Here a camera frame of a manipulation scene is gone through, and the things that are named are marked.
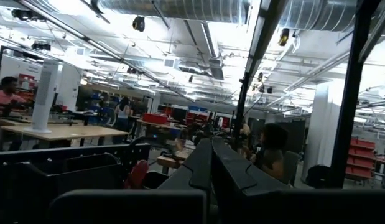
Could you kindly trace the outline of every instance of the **dark hair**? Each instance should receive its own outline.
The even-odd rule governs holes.
[[[119,109],[124,110],[125,106],[129,106],[129,98],[123,97],[123,99],[120,101]]]
[[[262,145],[267,149],[283,149],[287,142],[289,133],[278,124],[266,124],[262,130],[264,142]]]
[[[1,85],[2,86],[10,85],[12,82],[16,82],[16,81],[18,81],[16,77],[4,77],[1,80]]]

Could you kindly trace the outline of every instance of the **ceiling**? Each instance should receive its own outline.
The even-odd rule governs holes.
[[[128,64],[144,68],[151,77],[128,73],[127,65],[49,22],[13,18],[11,9],[24,8],[15,1],[0,0],[0,36],[26,45],[48,41],[52,50],[45,53],[101,75],[117,88],[161,93],[185,103],[186,99],[232,106],[237,102],[259,0],[208,0],[205,6],[198,0],[158,1],[163,19],[151,1],[97,0],[92,6],[103,12],[104,19],[87,6],[90,1],[83,1],[29,0]],[[285,111],[288,116],[310,113],[316,85],[345,77],[355,5],[356,0],[327,1],[324,5],[316,0],[289,1],[254,74],[246,106],[271,113]],[[145,16],[143,32],[132,27],[136,15]],[[290,35],[281,47],[278,41],[284,27],[290,28]],[[81,47],[86,53],[75,55],[75,48]],[[364,66],[359,97],[365,102],[385,101],[385,95],[379,94],[385,89],[384,55],[385,37]],[[264,74],[262,82],[257,79],[260,72]],[[94,75],[86,79],[96,83]],[[265,93],[259,91],[261,86]],[[385,106],[357,112],[360,116],[385,114]]]

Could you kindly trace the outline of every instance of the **pink shirt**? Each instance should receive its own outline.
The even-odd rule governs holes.
[[[9,104],[11,103],[11,100],[15,100],[19,103],[25,103],[26,100],[24,100],[22,97],[17,96],[15,94],[7,95],[2,90],[0,90],[0,104]]]

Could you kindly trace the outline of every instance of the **white ceiling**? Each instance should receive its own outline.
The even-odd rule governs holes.
[[[239,95],[241,86],[239,79],[243,78],[244,67],[247,62],[253,30],[257,18],[257,2],[252,0],[251,17],[246,24],[232,24],[223,22],[209,22],[211,36],[215,45],[218,46],[223,59],[222,71],[224,80],[217,80],[203,75],[195,75],[187,72],[181,72],[176,69],[165,68],[161,61],[164,59],[179,59],[183,62],[195,62],[203,67],[210,66],[210,50],[206,42],[205,33],[202,29],[201,21],[188,20],[193,38],[188,32],[185,21],[182,19],[166,18],[170,24],[167,29],[162,20],[158,17],[146,17],[146,29],[144,32],[138,32],[132,28],[132,21],[136,15],[127,14],[104,14],[105,18],[111,23],[97,18],[80,1],[70,0],[50,0],[53,6],[61,12],[50,13],[57,19],[66,23],[79,33],[89,37],[102,46],[110,49],[124,58],[143,58],[150,64],[146,68],[153,72],[155,77],[168,85],[174,87],[173,90],[182,94],[190,92],[193,89],[197,100],[202,101],[224,101],[230,105]],[[51,54],[63,54],[63,50],[69,47],[87,47],[94,48],[82,40],[51,23],[44,22],[22,22],[12,18],[11,11],[7,10],[10,4],[8,1],[0,0],[0,35],[4,38],[11,37],[13,41],[22,42],[31,45],[34,40],[51,40],[53,50]],[[11,2],[13,7],[21,7]],[[315,86],[318,83],[329,82],[335,79],[344,79],[346,73],[346,62],[339,64],[333,69],[317,76],[311,77],[310,71],[317,68],[328,59],[349,50],[351,36],[339,42],[345,35],[342,32],[330,32],[320,30],[297,30],[296,36],[290,34],[290,39],[285,47],[278,45],[281,29],[277,29],[267,48],[267,52],[262,61],[259,72],[264,73],[265,88],[272,87],[273,93],[260,93],[260,86],[255,78],[252,88],[248,92],[247,106],[252,105],[259,98],[265,99],[266,104],[273,101],[271,106],[256,105],[258,108],[273,110],[275,108],[285,108],[290,106],[303,107],[310,111],[315,94]],[[126,74],[127,66],[119,69],[119,64],[115,62],[105,62],[89,57],[78,57],[75,63],[75,57],[66,55],[70,63],[75,66],[89,70],[106,70],[115,72],[125,79],[137,81],[137,75]],[[98,67],[91,66],[92,61],[99,62]],[[189,77],[193,75],[193,83],[189,83]],[[285,92],[288,86],[292,86],[297,81],[305,79],[305,82],[293,91]],[[365,90],[374,86],[384,86],[385,84],[385,40],[378,44],[367,60],[364,67],[361,89]],[[130,83],[124,83],[120,88],[127,88]],[[163,94],[172,94],[163,90],[160,86],[151,87],[151,91],[161,92]],[[378,95],[378,89],[372,88],[370,91],[363,92],[360,98],[370,102],[385,100]]]

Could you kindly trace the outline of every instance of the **floor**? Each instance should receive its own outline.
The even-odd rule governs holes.
[[[96,146],[97,140],[98,140],[97,138],[86,139],[85,146]],[[79,143],[80,143],[79,140],[74,140],[72,142],[72,146],[77,147],[79,146]],[[36,144],[35,141],[24,141],[21,146],[21,149],[23,150],[31,149],[34,144]],[[112,144],[111,138],[106,138],[104,141],[104,144],[105,145]],[[162,166],[155,163],[156,158],[160,156],[160,152],[161,152],[160,150],[151,150],[149,154],[148,163],[152,165],[150,165],[149,170],[162,172]],[[297,171],[296,171],[295,187],[300,189],[312,189],[312,187],[304,184],[301,181],[302,169],[303,169],[303,164],[301,162],[298,165]],[[171,175],[171,173],[173,173],[174,171],[175,169],[169,169],[169,174]],[[380,180],[370,180],[370,181],[367,181],[365,184],[363,184],[360,182],[355,182],[353,180],[345,179],[344,189],[381,189],[381,184],[380,184]]]

